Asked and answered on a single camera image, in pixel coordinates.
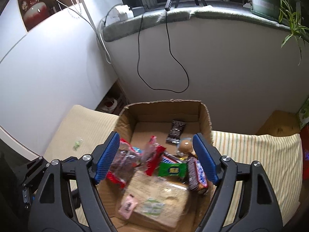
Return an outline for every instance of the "green flower pot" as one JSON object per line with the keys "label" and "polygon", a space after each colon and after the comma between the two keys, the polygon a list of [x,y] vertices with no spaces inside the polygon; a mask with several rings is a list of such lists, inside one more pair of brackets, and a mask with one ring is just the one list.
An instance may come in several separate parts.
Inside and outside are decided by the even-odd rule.
{"label": "green flower pot", "polygon": [[252,7],[260,16],[279,19],[280,0],[252,0]]}

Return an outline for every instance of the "striped mattress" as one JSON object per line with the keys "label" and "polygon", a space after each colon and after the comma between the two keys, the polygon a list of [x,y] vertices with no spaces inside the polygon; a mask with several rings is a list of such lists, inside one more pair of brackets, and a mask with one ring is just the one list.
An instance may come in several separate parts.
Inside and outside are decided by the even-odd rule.
{"label": "striped mattress", "polygon": [[[296,212],[302,186],[302,143],[299,134],[289,137],[271,135],[244,135],[212,131],[213,146],[222,155],[234,161],[251,164],[258,160],[275,191],[283,225]],[[233,222],[239,197],[241,182],[236,182],[235,191],[224,225]]]}

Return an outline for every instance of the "cushion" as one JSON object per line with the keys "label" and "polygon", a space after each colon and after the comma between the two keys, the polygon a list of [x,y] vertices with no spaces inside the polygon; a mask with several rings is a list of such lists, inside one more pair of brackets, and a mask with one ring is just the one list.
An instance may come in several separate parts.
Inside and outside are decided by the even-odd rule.
{"label": "cushion", "polygon": [[[288,137],[244,135],[212,131],[213,146],[234,161],[251,164],[258,160],[264,167],[277,197],[283,225],[296,212],[302,186],[302,143],[299,134]],[[224,225],[231,224],[238,207],[242,182],[235,191]]]}
{"label": "cushion", "polygon": [[[92,153],[114,130],[117,119],[117,115],[93,111],[81,105],[73,106],[61,122],[44,158],[50,162],[53,159],[64,160],[70,156],[80,158],[86,153]],[[77,188],[76,181],[70,183],[72,190]],[[76,215],[80,223],[87,225],[82,207],[76,210]]]}

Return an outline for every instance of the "green snack wrapper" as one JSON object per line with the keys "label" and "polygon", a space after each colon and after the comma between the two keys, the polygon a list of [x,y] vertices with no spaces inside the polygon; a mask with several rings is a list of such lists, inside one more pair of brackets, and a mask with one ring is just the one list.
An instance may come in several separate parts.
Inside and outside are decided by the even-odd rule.
{"label": "green snack wrapper", "polygon": [[186,163],[164,163],[161,162],[159,166],[159,176],[179,176],[185,177],[187,173]]}

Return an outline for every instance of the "gray window sill pad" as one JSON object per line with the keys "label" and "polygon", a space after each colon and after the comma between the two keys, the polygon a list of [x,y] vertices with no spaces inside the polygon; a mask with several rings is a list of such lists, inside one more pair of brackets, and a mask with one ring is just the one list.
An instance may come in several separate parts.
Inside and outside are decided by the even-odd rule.
{"label": "gray window sill pad", "polygon": [[[191,18],[201,19],[223,19],[236,20],[263,25],[274,29],[289,31],[289,27],[279,24],[275,21],[253,15],[250,9],[244,8],[238,3],[224,3],[224,2],[209,2],[208,6],[198,7],[179,7],[171,8],[167,13],[167,22],[187,21]],[[165,23],[165,10],[159,8],[153,11],[144,13],[142,30],[154,27]],[[141,15],[131,18],[126,21],[120,21],[103,27],[103,19],[99,24],[98,30],[106,42],[112,42],[128,35],[137,33],[141,24]]]}

